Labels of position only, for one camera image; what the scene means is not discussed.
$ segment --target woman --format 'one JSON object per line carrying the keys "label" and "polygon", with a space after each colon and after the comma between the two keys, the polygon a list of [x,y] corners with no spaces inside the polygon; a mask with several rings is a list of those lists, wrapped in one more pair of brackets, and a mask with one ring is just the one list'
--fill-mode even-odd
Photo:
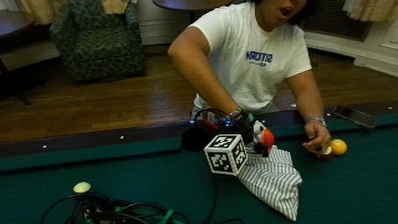
{"label": "woman", "polygon": [[311,13],[313,1],[254,0],[221,7],[185,29],[168,54],[198,94],[194,111],[213,107],[237,118],[273,111],[273,98],[286,81],[306,120],[310,141],[302,146],[319,153],[331,136],[303,32],[295,26]]}

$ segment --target green patterned armchair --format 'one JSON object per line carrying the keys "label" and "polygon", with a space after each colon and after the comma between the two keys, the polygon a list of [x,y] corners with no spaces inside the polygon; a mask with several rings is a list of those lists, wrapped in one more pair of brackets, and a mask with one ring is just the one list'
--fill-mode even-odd
{"label": "green patterned armchair", "polygon": [[74,82],[144,72],[137,5],[122,15],[104,13],[101,0],[68,0],[49,26],[50,38]]}

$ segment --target striped cloth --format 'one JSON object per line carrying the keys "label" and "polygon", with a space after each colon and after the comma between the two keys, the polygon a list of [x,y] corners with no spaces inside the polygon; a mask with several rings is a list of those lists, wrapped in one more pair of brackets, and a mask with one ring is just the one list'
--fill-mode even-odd
{"label": "striped cloth", "polygon": [[302,179],[290,153],[274,146],[267,158],[249,156],[237,177],[257,198],[295,221]]}

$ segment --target white t-shirt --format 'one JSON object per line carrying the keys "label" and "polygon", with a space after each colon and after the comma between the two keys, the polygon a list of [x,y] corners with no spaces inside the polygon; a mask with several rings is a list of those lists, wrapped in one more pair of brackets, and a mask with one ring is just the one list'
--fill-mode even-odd
{"label": "white t-shirt", "polygon": [[[285,23],[265,32],[254,3],[217,8],[190,26],[207,39],[210,65],[237,104],[246,112],[266,112],[285,78],[311,69],[302,30]],[[203,104],[197,95],[194,105]]]}

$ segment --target table leg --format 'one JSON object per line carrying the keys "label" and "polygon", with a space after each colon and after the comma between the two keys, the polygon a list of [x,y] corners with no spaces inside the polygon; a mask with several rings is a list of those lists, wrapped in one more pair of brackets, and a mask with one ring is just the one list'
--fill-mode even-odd
{"label": "table leg", "polygon": [[1,79],[4,80],[4,82],[0,83],[0,85],[2,85],[5,89],[9,89],[9,92],[16,95],[18,100],[22,101],[25,105],[30,105],[30,102],[25,94],[17,87],[14,80],[9,77],[9,70],[2,63],[1,58],[0,58],[0,72],[1,72]]}
{"label": "table leg", "polygon": [[190,23],[194,23],[197,20],[197,14],[194,11],[189,12],[189,20],[190,20]]}

